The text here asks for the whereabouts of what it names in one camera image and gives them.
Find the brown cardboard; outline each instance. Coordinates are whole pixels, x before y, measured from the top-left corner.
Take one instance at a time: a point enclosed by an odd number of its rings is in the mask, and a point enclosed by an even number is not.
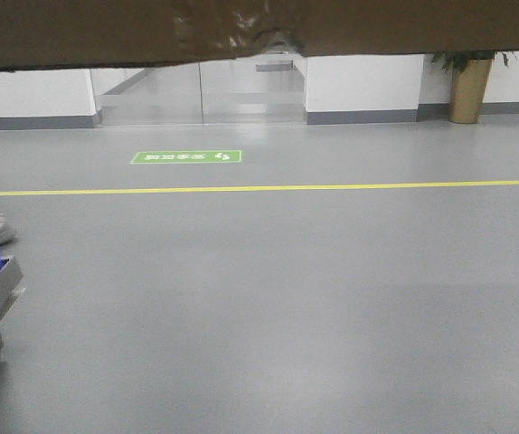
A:
[[[0,70],[519,50],[519,0],[0,0]]]

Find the green leaves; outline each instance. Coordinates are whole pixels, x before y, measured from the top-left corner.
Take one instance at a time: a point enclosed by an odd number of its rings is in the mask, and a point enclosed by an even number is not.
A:
[[[480,52],[435,52],[432,56],[432,63],[444,59],[443,70],[449,71],[453,69],[462,72],[467,68],[468,61],[494,59],[496,53],[494,50],[483,50]],[[501,53],[503,54],[503,63],[505,66],[509,66],[507,52]]]

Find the potted plant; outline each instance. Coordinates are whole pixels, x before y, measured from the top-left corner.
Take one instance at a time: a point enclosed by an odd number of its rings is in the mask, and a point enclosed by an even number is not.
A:
[[[476,124],[483,97],[485,96],[488,74],[493,59],[498,52],[437,52],[432,62],[444,60],[442,69],[452,69],[450,92],[450,112],[448,119],[458,124]],[[507,52],[501,52],[505,66],[509,64]]]

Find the yellow floor line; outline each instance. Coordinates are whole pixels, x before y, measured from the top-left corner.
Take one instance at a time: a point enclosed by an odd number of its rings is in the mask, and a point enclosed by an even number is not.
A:
[[[481,187],[519,185],[516,181],[457,181],[449,183],[402,183],[402,184],[331,184],[331,185],[243,185],[233,187],[163,187],[122,188],[106,190],[24,190],[0,192],[0,196],[45,196],[64,194],[143,194],[143,193],[209,193],[209,192],[281,192],[310,190],[387,190],[396,188],[426,187]]]

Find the person's foot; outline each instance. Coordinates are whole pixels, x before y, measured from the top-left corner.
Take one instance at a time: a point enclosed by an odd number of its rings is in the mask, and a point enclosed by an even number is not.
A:
[[[3,214],[0,214],[0,246],[14,240],[16,231],[6,222]]]

